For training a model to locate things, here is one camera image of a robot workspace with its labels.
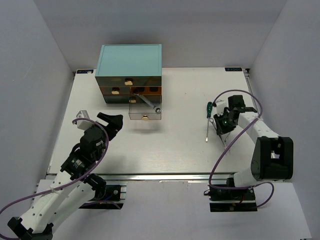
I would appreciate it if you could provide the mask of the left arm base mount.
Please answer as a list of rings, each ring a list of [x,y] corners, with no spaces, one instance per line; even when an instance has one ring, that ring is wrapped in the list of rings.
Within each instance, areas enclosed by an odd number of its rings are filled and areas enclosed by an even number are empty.
[[[96,174],[88,176],[83,183],[89,184],[93,197],[81,205],[80,209],[121,210],[127,193],[127,182],[106,180]]]

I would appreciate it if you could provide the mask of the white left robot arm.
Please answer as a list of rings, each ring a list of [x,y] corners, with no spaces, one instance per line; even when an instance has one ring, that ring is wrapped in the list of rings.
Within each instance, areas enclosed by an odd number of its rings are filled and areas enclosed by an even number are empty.
[[[93,173],[107,153],[109,142],[123,127],[123,115],[97,117],[104,125],[80,111],[72,121],[83,136],[73,146],[49,188],[37,194],[38,200],[20,217],[7,225],[18,240],[51,240],[54,231],[77,209],[94,205],[112,205],[117,209],[117,196],[106,181]]]

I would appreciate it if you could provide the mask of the small combination wrench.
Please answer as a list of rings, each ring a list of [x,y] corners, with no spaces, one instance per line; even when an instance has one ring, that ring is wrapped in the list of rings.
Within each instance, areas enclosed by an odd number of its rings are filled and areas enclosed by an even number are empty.
[[[223,138],[222,135],[217,134],[217,126],[216,126],[215,120],[211,117],[211,118],[209,119],[209,122],[212,124],[216,135],[219,137],[220,141],[221,141],[222,144],[223,144],[224,149],[226,149],[226,148],[227,148],[227,139],[228,139],[230,133],[228,133],[228,134],[226,135],[226,137]]]

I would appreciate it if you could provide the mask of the green handled long screwdriver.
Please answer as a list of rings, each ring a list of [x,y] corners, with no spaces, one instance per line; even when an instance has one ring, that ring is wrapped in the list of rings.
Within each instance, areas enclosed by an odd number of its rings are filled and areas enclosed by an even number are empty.
[[[209,126],[210,126],[210,119],[212,115],[212,109],[213,109],[213,103],[209,101],[206,105],[206,118],[207,118],[206,138],[205,138],[206,143],[208,142],[208,139],[209,139]]]

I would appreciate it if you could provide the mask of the large ratchet combination wrench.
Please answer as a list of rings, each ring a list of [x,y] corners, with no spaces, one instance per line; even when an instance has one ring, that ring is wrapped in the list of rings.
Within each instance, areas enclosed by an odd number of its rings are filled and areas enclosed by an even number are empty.
[[[134,93],[135,96],[138,96],[141,100],[143,100],[147,105],[149,105],[156,114],[160,114],[162,109],[155,105],[153,102],[151,102],[148,98],[146,98],[144,95],[141,95],[139,93]]]

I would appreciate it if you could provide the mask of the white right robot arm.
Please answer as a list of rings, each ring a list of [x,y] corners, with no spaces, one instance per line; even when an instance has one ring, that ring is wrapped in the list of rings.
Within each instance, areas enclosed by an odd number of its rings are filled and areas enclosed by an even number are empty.
[[[294,172],[294,142],[282,137],[261,119],[254,107],[246,106],[242,95],[232,95],[228,101],[213,103],[216,134],[225,135],[236,127],[255,144],[250,166],[234,173],[226,181],[226,195],[236,200],[244,189],[259,182],[290,180]]]

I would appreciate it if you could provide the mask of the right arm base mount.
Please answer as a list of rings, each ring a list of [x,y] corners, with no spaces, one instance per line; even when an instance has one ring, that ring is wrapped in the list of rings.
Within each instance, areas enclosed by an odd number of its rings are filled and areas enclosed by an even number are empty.
[[[208,186],[203,195],[209,198],[209,207],[212,213],[258,211],[253,189],[226,190]]]

